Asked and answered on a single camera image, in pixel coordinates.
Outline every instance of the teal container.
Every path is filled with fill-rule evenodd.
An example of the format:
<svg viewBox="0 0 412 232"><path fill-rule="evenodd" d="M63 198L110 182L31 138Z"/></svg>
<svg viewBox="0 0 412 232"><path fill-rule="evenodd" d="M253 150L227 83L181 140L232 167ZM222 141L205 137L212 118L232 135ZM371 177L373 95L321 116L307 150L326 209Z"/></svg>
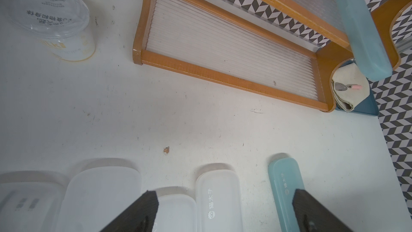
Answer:
<svg viewBox="0 0 412 232"><path fill-rule="evenodd" d="M278 159L268 173L282 232L300 232L292 205L296 189L305 189L299 165L294 158Z"/></svg>
<svg viewBox="0 0 412 232"><path fill-rule="evenodd" d="M392 75L392 65L365 0L336 0L359 70L370 81Z"/></svg>

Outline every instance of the wooden frame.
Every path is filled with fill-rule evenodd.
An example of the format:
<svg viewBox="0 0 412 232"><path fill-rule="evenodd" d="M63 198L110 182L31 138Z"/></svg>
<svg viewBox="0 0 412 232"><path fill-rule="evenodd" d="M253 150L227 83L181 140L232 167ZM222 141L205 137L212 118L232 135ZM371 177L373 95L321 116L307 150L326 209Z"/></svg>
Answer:
<svg viewBox="0 0 412 232"><path fill-rule="evenodd" d="M156 0L143 0L141 16L133 43L133 61L136 64L152 65L165 70L178 72L325 112L330 112L335 109L335 99L331 86L332 76L342 63L353 58L352 52L337 43L331 42L324 48L318 50L317 53L314 53L209 2L204 0L184 1L223 18L238 27L244 28L252 33L274 41L277 44L308 56L312 61L312 71L317 88L318 100L305 98L303 96L257 84L146 50L147 38ZM398 18L402 11L412 3L411 1L412 0L388 0L377 10L372 12L372 17L377 23L379 34L384 42L385 49L389 54L394 68L399 65L400 57L392 41L391 29L396 18Z"/></svg>
<svg viewBox="0 0 412 232"><path fill-rule="evenodd" d="M275 7L283 13L286 13L291 18L299 21L309 28L319 32L326 38L337 43L343 48L350 49L349 39L347 35L333 27L326 21L309 12L306 8L300 6L293 0L263 0L269 5Z"/></svg>

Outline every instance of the teal lid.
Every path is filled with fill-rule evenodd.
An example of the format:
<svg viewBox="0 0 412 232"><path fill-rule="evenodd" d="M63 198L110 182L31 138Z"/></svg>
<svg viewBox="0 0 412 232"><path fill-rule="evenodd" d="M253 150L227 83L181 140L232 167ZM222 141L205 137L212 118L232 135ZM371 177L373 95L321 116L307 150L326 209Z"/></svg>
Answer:
<svg viewBox="0 0 412 232"><path fill-rule="evenodd" d="M296 189L305 189L299 165L294 158L278 159L268 173L282 232L300 232L292 205Z"/></svg>

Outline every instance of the pink handle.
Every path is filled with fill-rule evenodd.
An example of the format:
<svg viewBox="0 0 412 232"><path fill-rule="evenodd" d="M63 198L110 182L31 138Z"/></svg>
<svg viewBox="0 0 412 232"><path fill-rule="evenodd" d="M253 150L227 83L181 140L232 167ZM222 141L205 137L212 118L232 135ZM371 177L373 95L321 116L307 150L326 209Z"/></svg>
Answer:
<svg viewBox="0 0 412 232"><path fill-rule="evenodd" d="M355 90L359 90L362 89L362 85L358 85L358 84L351 84L352 88L351 89L355 89Z"/></svg>

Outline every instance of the white plastic lid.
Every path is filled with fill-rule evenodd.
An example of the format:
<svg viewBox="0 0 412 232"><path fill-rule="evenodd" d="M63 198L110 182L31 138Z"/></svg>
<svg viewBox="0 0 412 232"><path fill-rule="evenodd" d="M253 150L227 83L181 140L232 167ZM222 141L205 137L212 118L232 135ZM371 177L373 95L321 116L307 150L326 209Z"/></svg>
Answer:
<svg viewBox="0 0 412 232"><path fill-rule="evenodd" d="M89 23L82 0L4 0L9 19L42 38L75 35Z"/></svg>
<svg viewBox="0 0 412 232"><path fill-rule="evenodd" d="M231 170L203 173L196 181L197 232L242 232L239 178Z"/></svg>
<svg viewBox="0 0 412 232"><path fill-rule="evenodd" d="M77 174L67 186L57 232L99 232L137 198L142 179L132 168L109 166Z"/></svg>
<svg viewBox="0 0 412 232"><path fill-rule="evenodd" d="M0 231L53 232L63 196L56 183L0 184Z"/></svg>
<svg viewBox="0 0 412 232"><path fill-rule="evenodd" d="M185 194L158 198L155 224L152 232L195 232L196 202Z"/></svg>

